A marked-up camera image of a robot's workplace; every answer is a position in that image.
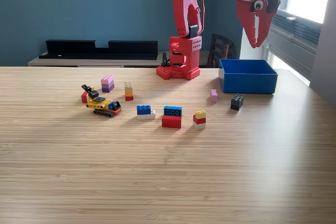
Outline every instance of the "yellow lego brick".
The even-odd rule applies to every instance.
[[[206,118],[206,112],[205,112],[205,110],[197,111],[197,112],[195,113],[195,117],[196,117],[196,119],[203,119],[203,118]]]
[[[108,105],[112,102],[112,100],[105,100],[103,102],[94,102],[93,100],[90,100],[88,104],[86,104],[86,107],[91,109],[98,109],[103,110],[107,109]]]
[[[125,96],[126,97],[132,97],[133,96],[133,91],[125,91]]]
[[[133,92],[132,82],[125,82],[125,92]]]

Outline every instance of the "white lego brick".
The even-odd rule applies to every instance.
[[[151,110],[151,114],[150,115],[137,115],[137,119],[138,120],[154,120],[155,119],[155,110]]]
[[[197,124],[197,123],[193,122],[193,126],[194,126],[195,129],[197,129],[197,130],[205,129],[205,125],[206,125],[206,123]]]

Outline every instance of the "cable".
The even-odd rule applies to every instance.
[[[202,14],[202,29],[201,31],[198,33],[198,35],[200,35],[203,30],[204,30],[204,20],[205,20],[205,5],[204,5],[204,0],[202,0],[202,10],[203,10],[203,14]]]

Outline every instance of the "teal wall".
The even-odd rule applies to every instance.
[[[212,33],[232,36],[240,48],[234,0],[205,4],[203,50]],[[26,66],[46,51],[47,39],[95,39],[99,47],[108,40],[158,40],[163,51],[176,35],[172,0],[0,0],[0,66]]]

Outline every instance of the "blue plastic bin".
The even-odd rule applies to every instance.
[[[224,93],[273,94],[278,74],[265,60],[221,59],[219,82]]]

